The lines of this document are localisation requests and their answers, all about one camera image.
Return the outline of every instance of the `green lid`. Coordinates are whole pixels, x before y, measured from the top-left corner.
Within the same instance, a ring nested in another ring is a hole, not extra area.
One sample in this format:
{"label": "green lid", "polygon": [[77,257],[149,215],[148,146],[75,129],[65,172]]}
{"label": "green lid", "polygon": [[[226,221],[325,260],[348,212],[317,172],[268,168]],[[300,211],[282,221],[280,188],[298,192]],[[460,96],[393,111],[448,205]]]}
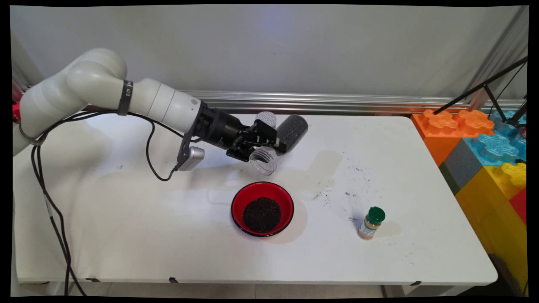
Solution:
{"label": "green lid", "polygon": [[373,225],[380,225],[385,219],[384,211],[379,207],[371,207],[369,209],[369,214],[367,215],[367,220]]}

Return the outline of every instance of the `white robotic arm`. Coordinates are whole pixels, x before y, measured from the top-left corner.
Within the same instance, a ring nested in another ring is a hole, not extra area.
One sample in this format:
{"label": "white robotic arm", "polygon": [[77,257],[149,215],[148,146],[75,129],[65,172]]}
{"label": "white robotic arm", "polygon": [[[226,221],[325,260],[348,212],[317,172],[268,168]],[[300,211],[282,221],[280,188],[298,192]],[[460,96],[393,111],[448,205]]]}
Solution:
{"label": "white robotic arm", "polygon": [[[37,138],[54,123],[80,111],[88,104],[118,109],[125,61],[107,49],[87,51],[62,71],[29,89],[20,103],[21,128]],[[129,110],[170,127],[187,132],[198,113],[200,100],[152,79],[132,87]],[[28,145],[23,135],[13,132],[13,155]]]}
{"label": "white robotic arm", "polygon": [[115,52],[92,49],[59,73],[29,89],[20,102],[21,125],[13,128],[13,156],[54,123],[88,104],[147,116],[185,134],[178,153],[179,170],[190,170],[204,157],[189,147],[192,136],[226,149],[228,156],[247,162],[254,147],[286,152],[277,131],[260,120],[251,127],[219,109],[152,79],[126,81],[127,65]]}

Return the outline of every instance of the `black bowl rim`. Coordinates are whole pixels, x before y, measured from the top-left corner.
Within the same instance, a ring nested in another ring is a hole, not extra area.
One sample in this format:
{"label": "black bowl rim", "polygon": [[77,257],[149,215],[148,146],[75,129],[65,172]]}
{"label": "black bowl rim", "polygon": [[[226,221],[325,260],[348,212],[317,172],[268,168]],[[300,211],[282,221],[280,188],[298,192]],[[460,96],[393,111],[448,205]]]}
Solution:
{"label": "black bowl rim", "polygon": [[[234,201],[236,200],[236,196],[239,194],[240,191],[242,191],[244,188],[248,187],[249,185],[253,185],[253,184],[256,184],[256,183],[270,183],[270,184],[273,184],[273,185],[277,185],[278,187],[282,188],[286,194],[290,197],[290,201],[292,201],[292,215],[290,216],[290,220],[288,221],[288,223],[286,223],[285,226],[283,226],[280,230],[274,232],[274,233],[269,233],[267,235],[258,235],[256,233],[252,233],[250,231],[247,231],[245,229],[243,229],[239,224],[238,222],[236,222],[236,219],[234,219],[234,212],[233,212],[233,207],[234,207]],[[242,232],[248,234],[248,235],[251,235],[251,236],[255,236],[255,237],[269,237],[269,236],[273,236],[273,235],[277,235],[279,232],[283,231],[286,227],[288,227],[290,225],[290,222],[292,222],[292,219],[294,218],[294,200],[292,199],[292,196],[290,195],[290,193],[288,192],[288,190],[286,190],[284,187],[276,184],[276,183],[273,183],[273,182],[267,182],[267,181],[257,181],[257,182],[253,182],[253,183],[250,183],[250,184],[247,184],[245,185],[244,187],[242,187],[240,190],[238,190],[238,192],[234,195],[234,198],[232,199],[232,204],[230,204],[230,215],[232,216],[232,220],[234,221],[234,223],[236,224],[236,226],[241,229]]]}

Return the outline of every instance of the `yellow foam block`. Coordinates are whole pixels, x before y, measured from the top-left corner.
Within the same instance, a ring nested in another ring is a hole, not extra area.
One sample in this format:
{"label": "yellow foam block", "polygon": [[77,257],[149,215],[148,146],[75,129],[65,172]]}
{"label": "yellow foam block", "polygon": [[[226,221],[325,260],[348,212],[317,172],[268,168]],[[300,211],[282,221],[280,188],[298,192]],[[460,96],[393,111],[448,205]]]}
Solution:
{"label": "yellow foam block", "polygon": [[500,167],[485,166],[485,169],[508,199],[513,198],[526,187],[526,164],[524,163],[517,163],[517,165],[504,163]]}
{"label": "yellow foam block", "polygon": [[519,164],[482,167],[455,198],[485,251],[506,262],[522,291],[528,279],[527,231],[509,202],[526,186],[526,165]]}
{"label": "yellow foam block", "polygon": [[526,225],[509,202],[480,223],[483,237],[492,246],[493,253],[507,265],[509,272],[519,282],[520,290],[528,280],[528,244]]}
{"label": "yellow foam block", "polygon": [[455,195],[469,221],[473,216],[476,221],[480,222],[508,201],[501,188],[488,173],[487,167],[483,166]]}

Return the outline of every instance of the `white table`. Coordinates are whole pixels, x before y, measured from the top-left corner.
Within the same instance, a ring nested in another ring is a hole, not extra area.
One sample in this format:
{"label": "white table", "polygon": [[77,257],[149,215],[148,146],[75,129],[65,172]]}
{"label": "white table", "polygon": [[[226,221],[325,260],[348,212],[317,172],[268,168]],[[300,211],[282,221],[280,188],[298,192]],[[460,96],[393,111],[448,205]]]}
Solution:
{"label": "white table", "polygon": [[[244,124],[254,119],[237,116]],[[203,162],[169,182],[148,167],[150,124],[142,119],[103,115],[54,130],[42,147],[43,169],[66,219],[76,275],[103,282],[421,281],[421,288],[441,286],[429,288],[436,294],[497,279],[409,119],[305,118],[308,133],[269,177],[200,142]],[[180,140],[156,126],[150,157],[162,176],[175,164]],[[13,158],[17,273],[20,281],[63,281],[65,261],[30,149]],[[254,181],[277,183],[293,197],[293,220],[278,235],[252,237],[232,221],[232,198]],[[371,206],[386,220],[366,241],[356,230]]]}

